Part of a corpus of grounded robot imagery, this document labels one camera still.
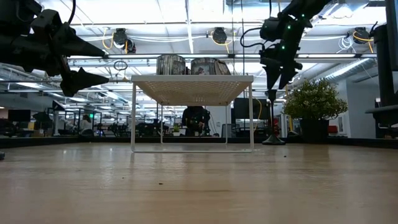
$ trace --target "robotic arm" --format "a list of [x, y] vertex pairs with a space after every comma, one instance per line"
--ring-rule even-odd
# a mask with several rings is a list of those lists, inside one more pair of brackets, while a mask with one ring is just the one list
[[317, 15], [332, 0], [293, 0], [278, 16], [264, 21], [260, 36], [266, 42], [280, 40], [266, 49], [264, 44], [259, 54], [267, 72], [267, 86], [274, 86], [279, 76], [279, 89], [301, 70], [303, 65], [294, 59], [305, 28], [312, 28], [310, 19]]
[[0, 0], [0, 62], [21, 66], [27, 72], [44, 70], [51, 77], [61, 74], [65, 96], [109, 82], [82, 68], [78, 72], [70, 70], [67, 57], [103, 57], [104, 52], [79, 38], [69, 22], [62, 23], [57, 11], [42, 11], [34, 0]]

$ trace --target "metal canister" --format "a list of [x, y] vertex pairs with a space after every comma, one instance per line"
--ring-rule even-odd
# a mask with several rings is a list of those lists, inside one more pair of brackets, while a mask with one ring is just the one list
[[230, 75], [225, 62], [216, 58], [197, 58], [191, 61], [192, 75]]
[[185, 75], [185, 59], [178, 55], [161, 55], [156, 61], [157, 75]]

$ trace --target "white wire mesh table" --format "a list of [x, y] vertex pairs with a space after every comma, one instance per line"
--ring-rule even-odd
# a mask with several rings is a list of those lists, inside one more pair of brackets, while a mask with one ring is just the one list
[[[252, 108], [251, 75], [134, 75], [132, 81], [131, 109], [131, 151], [132, 152], [252, 152], [254, 148], [254, 127]], [[136, 94], [137, 86], [161, 107], [163, 118], [164, 106], [224, 106], [227, 116], [228, 105], [249, 88], [249, 118], [250, 118], [250, 150], [242, 151], [140, 151], [136, 150]]]

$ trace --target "black planter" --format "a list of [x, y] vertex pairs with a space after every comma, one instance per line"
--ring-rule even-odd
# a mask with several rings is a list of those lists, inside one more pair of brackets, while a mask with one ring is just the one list
[[329, 120], [300, 120], [303, 140], [307, 143], [326, 143]]

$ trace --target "wooden floor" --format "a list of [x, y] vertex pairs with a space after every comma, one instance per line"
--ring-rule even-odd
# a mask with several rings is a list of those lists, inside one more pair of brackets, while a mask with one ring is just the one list
[[8, 149], [0, 162], [7, 224], [396, 224], [397, 212], [396, 150], [289, 144], [252, 154], [132, 154], [128, 144], [85, 143]]

